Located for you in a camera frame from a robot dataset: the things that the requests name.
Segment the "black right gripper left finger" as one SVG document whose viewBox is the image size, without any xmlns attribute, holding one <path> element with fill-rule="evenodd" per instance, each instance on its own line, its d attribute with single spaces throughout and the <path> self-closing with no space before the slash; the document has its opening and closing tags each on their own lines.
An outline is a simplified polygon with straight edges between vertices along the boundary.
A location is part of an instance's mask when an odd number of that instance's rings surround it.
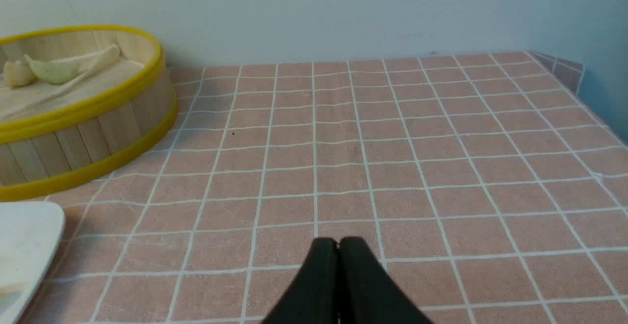
<svg viewBox="0 0 628 324">
<path fill-rule="evenodd" d="M 264 324 L 336 324 L 337 242 L 316 238 L 297 275 Z"/>
</svg>

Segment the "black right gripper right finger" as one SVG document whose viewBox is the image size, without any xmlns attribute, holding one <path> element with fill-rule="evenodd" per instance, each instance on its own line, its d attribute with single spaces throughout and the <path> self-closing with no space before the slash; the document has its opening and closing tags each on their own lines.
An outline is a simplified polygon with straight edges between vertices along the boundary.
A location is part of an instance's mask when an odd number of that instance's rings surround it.
<svg viewBox="0 0 628 324">
<path fill-rule="evenodd" d="M 386 273 L 364 239 L 341 239 L 339 260 L 341 324 L 432 323 Z"/>
</svg>

